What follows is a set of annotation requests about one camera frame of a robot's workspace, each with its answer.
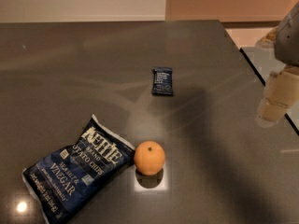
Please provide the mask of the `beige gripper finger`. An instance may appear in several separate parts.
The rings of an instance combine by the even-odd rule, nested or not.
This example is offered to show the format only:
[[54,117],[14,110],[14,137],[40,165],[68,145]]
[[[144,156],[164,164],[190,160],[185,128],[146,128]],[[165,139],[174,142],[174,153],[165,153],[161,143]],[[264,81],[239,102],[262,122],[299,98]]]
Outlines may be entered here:
[[285,66],[280,72],[271,72],[263,90],[256,122],[270,128],[280,121],[299,100],[299,67]]

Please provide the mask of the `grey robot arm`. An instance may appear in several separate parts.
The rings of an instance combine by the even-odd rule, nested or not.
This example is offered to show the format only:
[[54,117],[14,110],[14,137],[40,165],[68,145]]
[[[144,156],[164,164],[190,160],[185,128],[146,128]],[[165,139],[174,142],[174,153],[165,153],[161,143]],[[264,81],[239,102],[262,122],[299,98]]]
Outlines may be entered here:
[[263,90],[256,122],[260,127],[272,127],[299,100],[299,3],[284,17],[277,28],[274,55],[285,64],[271,72]]

